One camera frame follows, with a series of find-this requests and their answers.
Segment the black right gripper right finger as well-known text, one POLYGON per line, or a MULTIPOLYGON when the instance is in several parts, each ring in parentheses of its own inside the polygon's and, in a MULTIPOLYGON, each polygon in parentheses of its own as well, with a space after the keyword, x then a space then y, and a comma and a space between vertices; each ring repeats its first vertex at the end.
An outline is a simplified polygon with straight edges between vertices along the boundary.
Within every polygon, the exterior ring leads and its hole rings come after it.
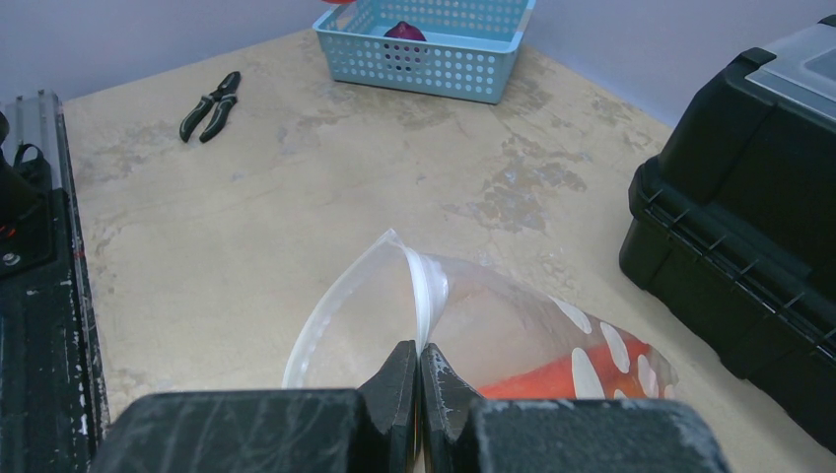
POLYGON ((439 348, 420 357, 429 472, 728 472, 689 406, 660 399, 489 400, 439 348))

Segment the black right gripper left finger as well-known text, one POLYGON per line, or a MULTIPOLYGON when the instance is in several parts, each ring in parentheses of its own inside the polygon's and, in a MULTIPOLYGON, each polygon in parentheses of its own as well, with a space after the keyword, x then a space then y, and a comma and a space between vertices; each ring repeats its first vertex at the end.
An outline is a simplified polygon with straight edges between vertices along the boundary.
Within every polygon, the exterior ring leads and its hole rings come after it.
POLYGON ((358 388, 149 394, 110 426, 93 472, 406 472, 418 356, 401 341, 358 388))

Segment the polka dot zip top bag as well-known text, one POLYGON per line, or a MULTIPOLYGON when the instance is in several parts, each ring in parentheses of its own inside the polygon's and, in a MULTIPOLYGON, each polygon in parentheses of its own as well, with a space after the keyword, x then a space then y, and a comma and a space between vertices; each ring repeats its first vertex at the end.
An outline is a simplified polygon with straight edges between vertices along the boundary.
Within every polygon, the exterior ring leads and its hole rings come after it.
MULTIPOLYGON (((417 351, 436 345, 476 390, 601 343, 624 371, 629 339, 642 341, 488 267, 418 251, 387 231, 316 303, 282 384, 357 387, 401 341, 413 341, 417 351)), ((639 362, 644 398, 670 399, 677 375, 650 346, 639 362)))

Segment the orange fake carrot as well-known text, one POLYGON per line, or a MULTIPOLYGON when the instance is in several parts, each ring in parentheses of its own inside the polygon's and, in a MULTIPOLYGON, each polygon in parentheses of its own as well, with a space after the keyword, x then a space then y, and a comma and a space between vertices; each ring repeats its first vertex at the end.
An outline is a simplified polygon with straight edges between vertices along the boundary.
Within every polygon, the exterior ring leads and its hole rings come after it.
POLYGON ((596 399, 646 396, 639 380, 639 362, 646 360, 651 346, 637 339, 625 342, 629 366, 621 370, 606 343, 571 354, 531 372, 518 374, 479 387, 489 399, 596 399))

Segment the purple fake cabbage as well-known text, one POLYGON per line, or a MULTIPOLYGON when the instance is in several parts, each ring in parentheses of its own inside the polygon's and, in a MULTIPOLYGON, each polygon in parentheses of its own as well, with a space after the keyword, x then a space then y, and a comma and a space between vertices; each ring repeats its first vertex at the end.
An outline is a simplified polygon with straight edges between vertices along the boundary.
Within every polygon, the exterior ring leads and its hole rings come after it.
POLYGON ((426 41, 423 33, 417 28, 405 21, 398 22, 395 26, 384 33, 385 37, 395 39, 406 39, 413 41, 426 41))

